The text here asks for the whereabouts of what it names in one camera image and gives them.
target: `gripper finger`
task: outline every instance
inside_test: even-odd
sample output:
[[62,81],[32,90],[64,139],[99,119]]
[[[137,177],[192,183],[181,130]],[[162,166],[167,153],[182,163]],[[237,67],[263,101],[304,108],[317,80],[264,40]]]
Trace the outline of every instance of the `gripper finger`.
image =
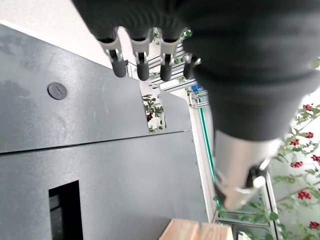
[[109,56],[114,74],[119,78],[123,78],[126,75],[126,65],[122,55],[119,36],[116,31],[114,35],[115,37],[99,40],[99,43],[105,54]]

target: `metal bracket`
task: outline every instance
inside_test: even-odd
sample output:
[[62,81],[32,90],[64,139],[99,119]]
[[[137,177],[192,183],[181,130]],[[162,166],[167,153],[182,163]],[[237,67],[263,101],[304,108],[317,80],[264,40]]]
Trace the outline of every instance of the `metal bracket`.
[[[116,35],[116,38],[113,42],[110,42],[110,43],[105,43],[105,42],[101,42],[101,41],[98,41],[98,42],[100,43],[100,46],[102,47],[105,54],[107,54],[109,56],[110,61],[112,63],[115,60],[120,62],[124,59],[123,55],[122,55],[122,48],[121,48],[121,43],[120,43],[120,39],[119,39],[118,34]],[[110,51],[115,51],[116,57],[113,57],[110,54]]]

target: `plant with red berries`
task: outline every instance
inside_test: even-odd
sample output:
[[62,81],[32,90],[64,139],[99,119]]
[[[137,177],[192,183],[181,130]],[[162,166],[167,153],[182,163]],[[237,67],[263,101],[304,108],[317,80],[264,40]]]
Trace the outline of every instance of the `plant with red berries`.
[[[161,118],[164,112],[164,108],[156,103],[156,98],[152,97],[151,94],[146,94],[142,96],[146,120],[149,123],[153,118]],[[160,126],[154,128],[152,125],[149,126],[149,132],[154,133],[158,129],[163,129],[163,121],[160,120]]]

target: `red berry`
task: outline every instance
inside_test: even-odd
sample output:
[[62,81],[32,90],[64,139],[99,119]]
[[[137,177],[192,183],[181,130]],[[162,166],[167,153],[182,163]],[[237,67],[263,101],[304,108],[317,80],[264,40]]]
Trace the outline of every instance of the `red berry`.
[[153,119],[152,117],[152,113],[150,113],[149,115],[146,116],[146,120],[149,122],[151,119]]
[[319,230],[320,223],[316,221],[310,221],[309,228]]
[[302,191],[300,191],[300,192],[298,193],[298,199],[303,200],[304,198],[306,198],[306,199],[311,199],[311,195],[310,195],[310,193],[302,190]]
[[311,139],[311,138],[314,137],[314,134],[309,131],[309,132],[306,133],[305,137],[306,137],[307,139]]
[[303,105],[303,109],[305,109],[307,111],[312,111],[312,107],[309,104]]
[[299,139],[294,139],[293,141],[290,142],[290,145],[296,146],[299,144]]

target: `textured black surface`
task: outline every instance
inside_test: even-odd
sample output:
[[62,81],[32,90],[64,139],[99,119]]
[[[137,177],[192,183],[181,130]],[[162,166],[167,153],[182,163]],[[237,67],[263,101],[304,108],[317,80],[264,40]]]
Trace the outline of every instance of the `textured black surface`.
[[215,127],[251,140],[281,136],[300,99],[319,85],[319,0],[73,0],[97,39],[116,26],[192,36],[196,80],[210,95]]

